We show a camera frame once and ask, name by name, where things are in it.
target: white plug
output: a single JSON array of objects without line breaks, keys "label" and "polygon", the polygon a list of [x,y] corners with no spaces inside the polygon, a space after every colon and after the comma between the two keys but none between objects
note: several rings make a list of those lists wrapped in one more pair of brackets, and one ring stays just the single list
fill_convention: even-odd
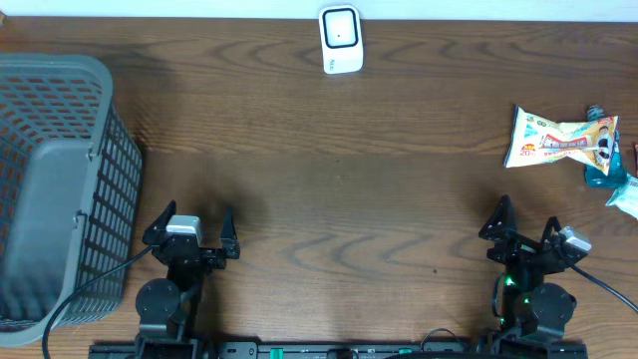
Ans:
[{"label": "white plug", "polygon": [[363,67],[363,39],[359,12],[353,6],[331,6],[319,14],[323,70],[343,74]]}]

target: white device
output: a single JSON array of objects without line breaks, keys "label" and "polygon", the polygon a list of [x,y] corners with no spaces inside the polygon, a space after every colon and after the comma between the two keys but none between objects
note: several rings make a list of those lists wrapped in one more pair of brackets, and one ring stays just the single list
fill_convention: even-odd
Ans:
[{"label": "white device", "polygon": [[363,67],[363,39],[359,12],[353,6],[331,6],[319,14],[323,70],[343,74]]},{"label": "white device", "polygon": [[194,234],[197,238],[197,244],[201,244],[201,222],[198,216],[175,214],[168,221],[166,231],[169,233]]},{"label": "white device", "polygon": [[591,242],[587,236],[570,225],[563,227],[558,233],[565,236],[565,243],[576,247],[584,252],[591,250]]}]

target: white wall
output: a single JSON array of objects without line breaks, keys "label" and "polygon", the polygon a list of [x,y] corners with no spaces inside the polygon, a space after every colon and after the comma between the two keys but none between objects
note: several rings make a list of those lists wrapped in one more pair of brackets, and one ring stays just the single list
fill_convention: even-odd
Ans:
[{"label": "white wall", "polygon": [[0,0],[7,15],[315,19],[348,3],[364,19],[638,21],[638,0]]}]

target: wood grain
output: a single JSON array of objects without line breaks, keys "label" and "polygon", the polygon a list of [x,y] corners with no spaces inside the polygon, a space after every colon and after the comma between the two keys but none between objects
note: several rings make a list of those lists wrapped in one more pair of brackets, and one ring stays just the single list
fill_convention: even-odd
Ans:
[{"label": "wood grain", "polygon": [[[601,104],[622,116],[633,172],[638,25],[368,21],[363,32],[363,71],[335,77],[315,21],[9,18],[0,49],[111,69],[146,151],[134,251],[171,199],[211,244],[235,207],[242,256],[207,280],[198,327],[209,335],[405,341],[495,327],[502,268],[477,233],[504,193],[527,235],[551,215],[589,234],[582,267],[638,298],[638,224],[605,207],[611,191],[587,187],[570,160],[502,166],[514,104],[556,121]],[[152,257],[134,265],[118,311],[56,330],[54,357],[133,339],[137,291],[164,274]],[[578,298],[567,338],[590,358],[635,357],[624,304],[573,272],[550,280]],[[39,343],[0,350],[15,357],[40,357]]]}]

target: gray plastic basket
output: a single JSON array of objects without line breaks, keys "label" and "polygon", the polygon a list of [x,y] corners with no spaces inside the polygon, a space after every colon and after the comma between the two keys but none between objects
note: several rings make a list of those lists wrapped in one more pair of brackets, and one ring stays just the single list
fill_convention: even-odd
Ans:
[{"label": "gray plastic basket", "polygon": [[[42,337],[76,287],[129,255],[142,159],[112,97],[93,58],[0,55],[0,346]],[[101,281],[57,324],[111,313],[123,284]]]}]

